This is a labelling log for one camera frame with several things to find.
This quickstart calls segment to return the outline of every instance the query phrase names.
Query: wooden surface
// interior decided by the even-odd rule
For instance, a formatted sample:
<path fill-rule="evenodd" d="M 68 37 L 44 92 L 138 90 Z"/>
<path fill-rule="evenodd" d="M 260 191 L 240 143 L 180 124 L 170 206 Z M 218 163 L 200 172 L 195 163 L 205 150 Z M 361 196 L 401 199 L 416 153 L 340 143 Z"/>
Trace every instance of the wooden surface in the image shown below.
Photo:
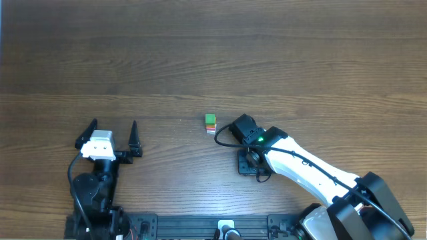
<path fill-rule="evenodd" d="M 336 167 L 379 174 L 425 237 L 426 13 L 411 0 L 3 0 L 0 237 L 63 236 L 73 142 L 94 117 L 122 149 L 138 122 L 144 156 L 121 167 L 115 199 L 126 211 L 316 202 L 285 177 L 238 175 L 205 113 L 218 127 L 247 113 Z"/>

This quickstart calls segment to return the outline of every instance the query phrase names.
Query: black cable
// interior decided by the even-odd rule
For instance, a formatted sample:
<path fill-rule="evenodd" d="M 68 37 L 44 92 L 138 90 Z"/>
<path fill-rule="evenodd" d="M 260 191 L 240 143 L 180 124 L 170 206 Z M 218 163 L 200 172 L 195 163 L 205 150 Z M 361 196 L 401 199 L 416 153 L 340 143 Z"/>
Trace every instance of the black cable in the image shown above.
<path fill-rule="evenodd" d="M 75 187 L 74 187 L 74 184 L 73 184 L 73 175 L 72 175 L 73 167 L 74 167 L 74 164 L 77 162 L 77 160 L 80 159 L 80 157 L 81 157 L 81 153 L 77 154 L 77 156 L 75 156 L 74 160 L 69 164 L 69 167 L 68 167 L 68 181 L 69 181 L 69 186 L 71 188 L 71 196 L 73 196 L 73 198 L 75 200 L 75 203 L 79 207 L 80 214 L 81 214 L 81 216 L 83 217 L 83 220 L 86 223 L 86 227 L 89 229 L 89 234 L 91 236 L 91 240 L 96 240 L 94 232 L 93 232 L 93 229 L 92 229 L 92 224 L 89 221 L 89 219 L 87 218 L 87 215 L 86 215 L 85 211 L 83 210 L 83 207 L 81 206 L 80 200 L 77 197 L 77 194 L 75 192 Z"/>
<path fill-rule="evenodd" d="M 363 196 L 361 193 L 359 193 L 358 191 L 352 189 L 351 187 L 349 187 L 348 185 L 346 185 L 345 183 L 341 182 L 340 180 L 338 180 L 336 177 L 332 176 L 331 174 L 329 174 L 327 171 L 325 171 L 323 168 L 317 166 L 315 163 L 313 163 L 312 161 L 310 161 L 309 159 L 305 158 L 302 155 L 299 155 L 297 153 L 295 153 L 295 151 L 288 151 L 288 150 L 284 150 L 284 149 L 278 149 L 276 147 L 263 147 L 263 146 L 257 146 L 257 145 L 244 145 L 244 144 L 229 144 L 229 143 L 222 143 L 220 141 L 218 141 L 218 135 L 226 128 L 228 128 L 229 126 L 231 126 L 232 124 L 227 124 L 224 127 L 222 127 L 220 130 L 217 131 L 217 133 L 215 134 L 215 137 L 213 138 L 215 140 L 215 142 L 218 145 L 224 146 L 224 147 L 238 147 L 238 148 L 252 148 L 252 149 L 259 149 L 259 150 L 271 150 L 271 151 L 279 151 L 282 153 L 287 153 L 290 154 L 294 157 L 298 157 L 300 158 L 303 162 L 308 163 L 308 165 L 310 167 L 314 167 L 316 168 L 318 171 L 320 171 L 321 173 L 323 173 L 325 176 L 327 176 L 328 178 L 330 178 L 334 183 L 337 183 L 338 185 L 342 186 L 343 188 L 347 189 L 349 192 L 351 192 L 352 194 L 354 194 L 355 196 L 359 197 L 362 201 L 369 203 L 371 206 L 373 206 L 373 208 L 375 208 L 383 217 L 387 218 L 393 225 L 395 225 L 398 230 L 405 236 L 405 238 L 407 240 L 411 240 L 411 236 L 409 236 L 409 234 L 406 232 L 406 230 L 397 222 L 395 221 L 388 213 L 386 213 L 380 206 L 378 206 L 377 204 L 375 204 L 373 201 L 369 200 L 369 198 Z"/>

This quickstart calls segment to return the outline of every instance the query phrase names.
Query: green block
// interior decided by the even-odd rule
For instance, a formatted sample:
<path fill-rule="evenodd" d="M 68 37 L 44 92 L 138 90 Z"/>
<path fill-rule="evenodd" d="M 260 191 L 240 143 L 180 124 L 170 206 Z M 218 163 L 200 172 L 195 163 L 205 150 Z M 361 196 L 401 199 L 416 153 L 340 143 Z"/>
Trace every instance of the green block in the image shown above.
<path fill-rule="evenodd" d="M 215 114 L 206 114 L 206 125 L 215 125 Z"/>

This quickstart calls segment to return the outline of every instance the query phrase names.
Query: white arm segment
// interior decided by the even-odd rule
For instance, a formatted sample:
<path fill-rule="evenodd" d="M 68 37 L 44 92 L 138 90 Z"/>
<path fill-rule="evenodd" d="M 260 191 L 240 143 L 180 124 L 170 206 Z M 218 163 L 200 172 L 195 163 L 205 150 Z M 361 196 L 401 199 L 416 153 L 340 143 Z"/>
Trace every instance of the white arm segment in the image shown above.
<path fill-rule="evenodd" d="M 356 182 L 354 180 L 359 176 L 341 171 L 325 163 L 300 147 L 291 137 L 280 139 L 272 145 L 272 147 L 295 151 L 295 153 L 306 157 L 332 176 L 337 177 L 337 179 L 349 187 L 356 186 Z M 302 160 L 298 157 L 278 151 L 269 151 L 266 154 L 266 160 L 268 165 L 276 173 L 289 177 L 291 180 L 298 183 L 301 187 L 314 195 L 314 197 L 318 198 L 326 207 L 329 207 L 332 204 L 332 199 L 335 196 L 343 197 L 348 192 L 348 190 L 336 185 L 331 179 L 314 167 L 310 167 L 306 163 L 303 164 Z"/>

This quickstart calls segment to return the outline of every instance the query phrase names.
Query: tabletop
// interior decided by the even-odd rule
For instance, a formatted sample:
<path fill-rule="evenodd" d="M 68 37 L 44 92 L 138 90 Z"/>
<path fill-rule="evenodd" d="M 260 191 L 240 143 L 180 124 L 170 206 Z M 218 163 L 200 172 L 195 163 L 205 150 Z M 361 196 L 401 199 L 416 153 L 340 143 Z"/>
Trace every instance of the tabletop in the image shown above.
<path fill-rule="evenodd" d="M 206 113 L 218 127 L 246 113 L 335 167 L 376 173 L 425 237 L 426 12 L 415 0 L 3 0 L 0 237 L 63 236 L 67 168 L 93 118 L 119 149 L 137 121 L 144 155 L 121 166 L 115 194 L 127 212 L 319 202 L 284 176 L 238 175 Z"/>

